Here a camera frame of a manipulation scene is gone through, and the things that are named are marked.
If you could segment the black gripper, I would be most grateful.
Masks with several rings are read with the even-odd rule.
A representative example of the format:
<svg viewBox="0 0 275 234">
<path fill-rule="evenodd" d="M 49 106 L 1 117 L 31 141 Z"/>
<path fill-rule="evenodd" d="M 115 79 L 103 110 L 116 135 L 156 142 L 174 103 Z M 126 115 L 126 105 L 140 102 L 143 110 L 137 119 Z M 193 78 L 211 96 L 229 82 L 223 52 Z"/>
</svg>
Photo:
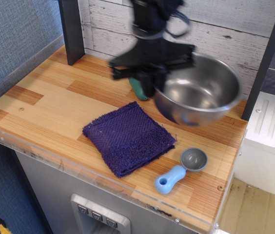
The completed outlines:
<svg viewBox="0 0 275 234">
<path fill-rule="evenodd" d="M 192 44 L 170 42 L 163 38 L 138 39 L 133 48 L 110 60 L 109 67 L 114 79 L 138 77 L 146 97 L 153 97 L 154 86 L 163 90 L 169 71 L 194 64 L 195 49 Z"/>
</svg>

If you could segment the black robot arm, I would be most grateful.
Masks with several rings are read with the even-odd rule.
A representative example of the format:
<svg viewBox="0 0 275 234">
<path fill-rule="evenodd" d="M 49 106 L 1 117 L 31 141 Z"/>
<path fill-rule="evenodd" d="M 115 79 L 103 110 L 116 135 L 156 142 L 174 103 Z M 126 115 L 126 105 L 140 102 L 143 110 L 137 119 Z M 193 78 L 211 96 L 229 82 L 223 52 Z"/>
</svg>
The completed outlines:
<svg viewBox="0 0 275 234">
<path fill-rule="evenodd" d="M 194 45 L 170 42 L 163 37 L 168 32 L 170 16 L 187 25 L 190 21 L 178 11 L 183 5 L 181 0 L 134 0 L 132 5 L 132 31 L 137 42 L 129 51 L 110 60 L 109 66 L 114 79 L 137 79 L 146 97 L 151 98 L 156 88 L 163 89 L 171 70 L 193 64 Z"/>
</svg>

